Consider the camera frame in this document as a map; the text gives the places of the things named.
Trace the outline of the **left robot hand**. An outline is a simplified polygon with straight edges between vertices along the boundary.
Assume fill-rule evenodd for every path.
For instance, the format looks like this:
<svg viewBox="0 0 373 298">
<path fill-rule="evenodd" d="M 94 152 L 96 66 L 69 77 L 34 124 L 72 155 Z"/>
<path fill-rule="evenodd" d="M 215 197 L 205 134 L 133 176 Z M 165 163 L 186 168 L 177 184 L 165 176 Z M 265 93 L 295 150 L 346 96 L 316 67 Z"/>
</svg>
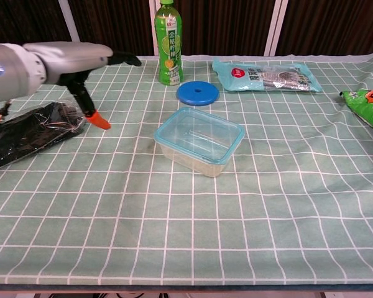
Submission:
<svg viewBox="0 0 373 298">
<path fill-rule="evenodd" d="M 140 66 L 138 57 L 131 53 L 114 51 L 111 48 L 89 42 L 41 42 L 26 43 L 23 47 L 37 55 L 46 70 L 46 83 L 64 86 L 75 98 L 84 117 L 104 130 L 111 124 L 102 118 L 90 97 L 85 81 L 90 73 L 104 66 L 127 63 Z"/>
</svg>

